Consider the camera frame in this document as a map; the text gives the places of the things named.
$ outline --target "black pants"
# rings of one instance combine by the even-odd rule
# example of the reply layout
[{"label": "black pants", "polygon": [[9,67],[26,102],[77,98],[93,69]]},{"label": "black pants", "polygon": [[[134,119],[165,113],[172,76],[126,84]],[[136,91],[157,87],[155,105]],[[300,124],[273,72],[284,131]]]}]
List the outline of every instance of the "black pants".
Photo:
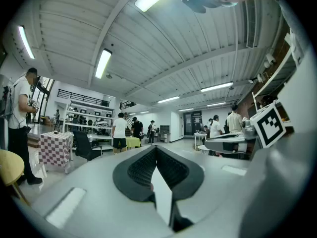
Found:
[{"label": "black pants", "polygon": [[149,143],[154,143],[154,135],[155,135],[155,132],[151,131],[150,132],[150,137],[149,137]]},{"label": "black pants", "polygon": [[140,147],[142,146],[141,145],[141,138],[140,138],[140,136],[139,135],[133,135],[134,137],[137,137],[139,140],[140,140]]},{"label": "black pants", "polygon": [[24,175],[27,181],[33,181],[35,176],[32,174],[30,166],[30,157],[28,149],[27,127],[19,129],[9,128],[9,145],[8,150],[19,155],[24,162]]}]

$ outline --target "black office chair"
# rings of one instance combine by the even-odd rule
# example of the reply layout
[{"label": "black office chair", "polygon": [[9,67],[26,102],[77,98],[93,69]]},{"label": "black office chair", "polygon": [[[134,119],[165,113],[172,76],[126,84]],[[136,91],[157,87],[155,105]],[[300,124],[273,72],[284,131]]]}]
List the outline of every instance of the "black office chair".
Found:
[{"label": "black office chair", "polygon": [[102,146],[98,146],[100,147],[100,152],[97,150],[93,151],[93,147],[91,146],[86,133],[79,130],[74,130],[73,133],[77,146],[75,152],[77,156],[83,157],[87,161],[91,161],[94,158],[101,156],[103,154]]}]

